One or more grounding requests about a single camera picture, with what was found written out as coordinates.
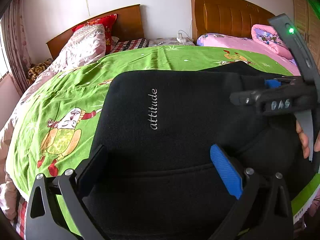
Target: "white wall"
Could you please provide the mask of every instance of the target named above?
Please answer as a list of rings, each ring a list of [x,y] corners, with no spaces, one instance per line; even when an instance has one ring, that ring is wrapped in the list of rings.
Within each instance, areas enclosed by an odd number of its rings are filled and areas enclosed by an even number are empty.
[[[20,96],[9,75],[0,81],[0,130],[4,127]]]
[[[50,57],[46,42],[89,17],[85,0],[23,0],[28,50],[33,63]],[[293,0],[247,0],[275,15],[294,17]],[[174,37],[188,32],[190,0],[88,0],[91,17],[133,4],[141,4],[146,38]]]

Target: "blue object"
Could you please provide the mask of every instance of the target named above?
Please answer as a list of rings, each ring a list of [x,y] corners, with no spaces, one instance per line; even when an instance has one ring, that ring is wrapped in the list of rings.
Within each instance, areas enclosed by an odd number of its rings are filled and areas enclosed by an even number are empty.
[[[210,158],[229,194],[239,199],[243,192],[242,177],[218,145],[211,146]]]
[[[267,79],[264,81],[264,84],[268,88],[277,88],[281,86],[281,82],[276,79]]]

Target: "finger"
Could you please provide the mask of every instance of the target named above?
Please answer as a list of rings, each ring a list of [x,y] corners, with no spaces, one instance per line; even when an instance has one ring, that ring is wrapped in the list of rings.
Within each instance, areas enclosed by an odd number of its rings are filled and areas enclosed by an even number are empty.
[[[298,120],[296,120],[296,131],[297,131],[297,133],[301,133],[302,132],[302,127],[299,124]]]
[[[301,133],[299,133],[299,138],[300,138],[300,141],[301,141],[303,148],[307,148],[309,145],[308,136],[306,136],[305,133],[301,132]]]
[[[306,159],[310,155],[310,148],[309,147],[307,147],[307,148],[302,147],[302,152],[303,152],[303,157]]]
[[[318,134],[314,149],[315,149],[315,152],[320,151],[320,134]]]

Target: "floral curtain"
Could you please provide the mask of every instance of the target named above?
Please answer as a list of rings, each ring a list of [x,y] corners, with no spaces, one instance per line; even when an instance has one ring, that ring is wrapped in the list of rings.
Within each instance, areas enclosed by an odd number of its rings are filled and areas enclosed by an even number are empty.
[[[29,87],[26,73],[31,65],[22,20],[22,0],[12,0],[1,19],[1,29],[9,71],[22,96]]]

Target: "red pillow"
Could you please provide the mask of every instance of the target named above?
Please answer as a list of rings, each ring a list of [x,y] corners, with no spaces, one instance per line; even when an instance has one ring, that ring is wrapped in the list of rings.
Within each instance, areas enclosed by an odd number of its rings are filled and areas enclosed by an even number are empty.
[[[73,27],[72,31],[75,32],[75,31],[79,30],[80,28],[82,28],[83,26],[102,24],[104,27],[104,34],[106,37],[106,54],[105,55],[107,55],[111,51],[111,28],[112,28],[113,24],[116,22],[116,20],[117,20],[117,14],[111,14],[106,17],[96,19],[91,22],[86,22],[86,23],[80,24],[76,27]]]

